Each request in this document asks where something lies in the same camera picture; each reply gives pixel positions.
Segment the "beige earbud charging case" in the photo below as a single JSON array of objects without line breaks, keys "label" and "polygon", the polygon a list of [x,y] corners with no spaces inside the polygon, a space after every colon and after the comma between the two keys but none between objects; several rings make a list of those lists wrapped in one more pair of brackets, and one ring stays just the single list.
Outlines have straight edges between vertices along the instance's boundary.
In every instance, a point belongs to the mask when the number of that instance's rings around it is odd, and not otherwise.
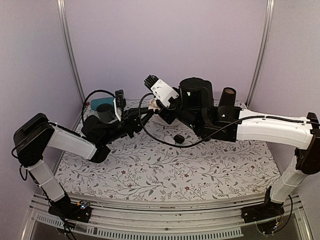
[{"label": "beige earbud charging case", "polygon": [[161,107],[157,105],[157,101],[155,99],[152,99],[149,102],[148,109],[155,111],[155,110],[160,110]]}]

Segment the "black glossy earbud case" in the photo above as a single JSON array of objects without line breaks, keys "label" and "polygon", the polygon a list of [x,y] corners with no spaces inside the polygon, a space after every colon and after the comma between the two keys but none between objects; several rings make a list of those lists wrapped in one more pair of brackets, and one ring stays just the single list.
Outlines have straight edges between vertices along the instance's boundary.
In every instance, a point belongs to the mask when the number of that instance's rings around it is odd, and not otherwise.
[{"label": "black glossy earbud case", "polygon": [[182,144],[184,141],[185,141],[185,138],[180,135],[180,134],[177,134],[173,137],[173,140],[175,141],[175,143],[177,144]]}]

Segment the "front aluminium rail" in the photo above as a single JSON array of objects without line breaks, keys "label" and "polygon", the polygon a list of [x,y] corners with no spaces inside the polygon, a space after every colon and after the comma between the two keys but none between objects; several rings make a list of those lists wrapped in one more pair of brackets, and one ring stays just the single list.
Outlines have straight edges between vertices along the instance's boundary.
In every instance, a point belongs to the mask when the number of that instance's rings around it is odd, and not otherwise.
[{"label": "front aluminium rail", "polygon": [[49,214],[45,197],[35,194],[31,200],[23,240],[313,240],[306,213],[298,195],[284,203],[279,232],[267,234],[262,222],[246,223],[243,207],[260,204],[264,196],[202,201],[135,201],[70,194],[73,202],[91,203],[89,222],[71,222],[65,233],[63,222]]}]

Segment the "floral patterned table mat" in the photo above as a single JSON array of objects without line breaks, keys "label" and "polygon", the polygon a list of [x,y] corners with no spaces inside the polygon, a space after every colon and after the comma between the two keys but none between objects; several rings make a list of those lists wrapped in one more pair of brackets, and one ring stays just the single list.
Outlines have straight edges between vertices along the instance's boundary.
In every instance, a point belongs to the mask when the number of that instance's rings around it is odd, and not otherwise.
[{"label": "floral patterned table mat", "polygon": [[[175,143],[174,136],[185,138]],[[264,194],[279,177],[263,141],[198,142],[179,121],[153,116],[133,138],[114,141],[102,163],[65,153],[55,177],[73,194],[134,201],[204,201]]]}]

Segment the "black cylindrical cup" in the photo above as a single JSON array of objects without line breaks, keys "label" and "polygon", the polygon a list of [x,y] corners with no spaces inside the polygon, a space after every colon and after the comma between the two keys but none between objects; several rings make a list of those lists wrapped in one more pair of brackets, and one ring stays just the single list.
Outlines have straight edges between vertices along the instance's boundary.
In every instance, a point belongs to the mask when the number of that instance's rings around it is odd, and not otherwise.
[{"label": "black cylindrical cup", "polygon": [[234,107],[236,102],[237,91],[231,87],[225,87],[222,90],[218,106]]}]

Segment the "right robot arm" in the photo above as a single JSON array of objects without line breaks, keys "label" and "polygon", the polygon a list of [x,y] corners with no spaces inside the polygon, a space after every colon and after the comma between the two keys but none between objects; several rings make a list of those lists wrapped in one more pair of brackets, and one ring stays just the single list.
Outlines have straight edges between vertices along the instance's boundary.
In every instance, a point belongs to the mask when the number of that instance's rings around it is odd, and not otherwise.
[{"label": "right robot arm", "polygon": [[154,77],[150,90],[166,123],[178,120],[203,141],[264,141],[295,148],[289,166],[267,188],[263,203],[242,208],[246,223],[282,215],[287,196],[320,171],[320,124],[312,112],[286,117],[236,107],[236,91],[230,87],[223,89],[215,105],[212,84],[197,77],[182,80],[177,88]]}]

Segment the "dark grey mug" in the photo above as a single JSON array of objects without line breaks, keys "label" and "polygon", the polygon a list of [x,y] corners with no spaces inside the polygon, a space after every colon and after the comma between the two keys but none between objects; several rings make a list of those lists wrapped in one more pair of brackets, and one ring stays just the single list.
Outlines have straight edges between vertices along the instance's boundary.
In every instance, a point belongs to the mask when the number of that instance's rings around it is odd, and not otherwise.
[{"label": "dark grey mug", "polygon": [[114,107],[109,103],[100,104],[96,111],[99,119],[104,123],[111,122],[115,117]]}]

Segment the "left aluminium frame post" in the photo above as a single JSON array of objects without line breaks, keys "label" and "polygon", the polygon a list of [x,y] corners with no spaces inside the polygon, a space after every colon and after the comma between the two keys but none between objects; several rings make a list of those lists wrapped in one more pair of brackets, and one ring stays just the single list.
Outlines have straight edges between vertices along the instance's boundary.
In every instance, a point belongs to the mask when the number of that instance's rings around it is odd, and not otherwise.
[{"label": "left aluminium frame post", "polygon": [[69,25],[68,25],[65,0],[57,0],[56,2],[57,2],[57,10],[58,10],[58,15],[59,15],[59,20],[60,20],[60,24],[61,24],[62,35],[64,38],[66,52],[67,52],[67,56],[69,59],[71,71],[73,74],[75,86],[76,86],[77,92],[79,94],[79,97],[81,99],[84,99],[85,93],[84,93],[83,86],[82,86],[82,83],[80,80],[79,71],[78,71],[77,63],[76,63],[76,58],[75,58],[74,51],[73,51],[72,40],[71,40],[71,35],[70,35],[70,30],[69,30]]}]

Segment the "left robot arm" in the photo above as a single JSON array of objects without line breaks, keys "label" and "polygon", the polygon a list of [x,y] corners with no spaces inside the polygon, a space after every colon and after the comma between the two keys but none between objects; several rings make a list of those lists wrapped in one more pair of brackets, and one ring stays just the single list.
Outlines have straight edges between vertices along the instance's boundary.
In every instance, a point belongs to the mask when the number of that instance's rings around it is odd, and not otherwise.
[{"label": "left robot arm", "polygon": [[84,201],[71,202],[67,192],[44,162],[44,151],[46,148],[55,148],[92,163],[102,163],[111,152],[109,144],[120,138],[133,138],[153,114],[154,110],[147,107],[130,108],[124,112],[121,120],[111,123],[104,123],[95,115],[90,115],[83,122],[81,134],[78,134],[50,122],[45,114],[38,113],[14,133],[14,157],[42,189],[50,204],[50,214],[61,219],[88,223],[92,208]]}]

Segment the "teal cylindrical speaker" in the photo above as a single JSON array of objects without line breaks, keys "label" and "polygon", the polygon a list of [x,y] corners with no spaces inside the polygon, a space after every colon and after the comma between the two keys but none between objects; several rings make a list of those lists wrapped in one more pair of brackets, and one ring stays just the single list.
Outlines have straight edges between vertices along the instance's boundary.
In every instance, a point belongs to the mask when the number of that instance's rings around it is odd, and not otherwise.
[{"label": "teal cylindrical speaker", "polygon": [[90,107],[93,111],[97,110],[97,107],[103,104],[109,104],[114,106],[114,98],[113,97],[103,97],[103,98],[96,98],[90,101]]}]

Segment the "right aluminium frame post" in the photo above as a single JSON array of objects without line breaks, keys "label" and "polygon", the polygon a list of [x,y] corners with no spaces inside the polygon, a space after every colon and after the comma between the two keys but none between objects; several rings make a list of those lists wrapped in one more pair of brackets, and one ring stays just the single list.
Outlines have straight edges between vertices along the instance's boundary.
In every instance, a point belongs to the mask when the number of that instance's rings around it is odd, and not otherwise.
[{"label": "right aluminium frame post", "polygon": [[265,10],[265,17],[264,17],[264,23],[263,23],[263,29],[262,29],[262,36],[260,41],[260,47],[258,50],[257,60],[253,71],[252,80],[250,83],[249,91],[246,97],[245,105],[250,108],[255,92],[258,87],[258,82],[264,62],[264,57],[268,45],[268,39],[270,36],[270,31],[272,27],[272,21],[273,21],[273,13],[274,13],[274,7],[275,7],[275,1],[274,0],[267,0],[266,1],[266,10]]}]

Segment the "aluminium frame post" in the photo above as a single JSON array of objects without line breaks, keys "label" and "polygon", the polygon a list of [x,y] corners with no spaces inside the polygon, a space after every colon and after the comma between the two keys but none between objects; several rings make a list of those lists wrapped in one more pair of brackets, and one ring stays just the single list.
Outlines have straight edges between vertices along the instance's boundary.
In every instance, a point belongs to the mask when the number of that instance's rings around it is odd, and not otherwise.
[{"label": "aluminium frame post", "polygon": [[255,92],[258,87],[258,82],[264,62],[264,57],[268,45],[268,39],[270,36],[270,31],[272,27],[272,21],[273,21],[273,13],[274,13],[274,7],[275,7],[275,1],[274,0],[267,0],[266,1],[266,10],[265,10],[265,17],[264,17],[264,23],[263,23],[263,29],[262,29],[262,36],[260,41],[260,47],[258,50],[257,60],[253,71],[252,80],[250,83],[249,91],[246,97],[245,105],[250,108]]},{"label": "aluminium frame post", "polygon": [[73,74],[75,86],[76,86],[77,92],[79,94],[79,97],[81,99],[84,99],[85,93],[84,93],[83,86],[82,86],[82,83],[80,80],[79,71],[78,71],[77,63],[76,63],[76,58],[75,58],[74,51],[73,51],[72,40],[71,40],[71,35],[70,35],[70,30],[69,30],[69,25],[68,25],[65,0],[57,0],[56,2],[57,2],[57,10],[58,10],[58,15],[59,15],[59,20],[60,20],[60,24],[61,24],[62,35],[64,38],[66,52],[67,52],[67,56],[69,59],[71,71]]}]

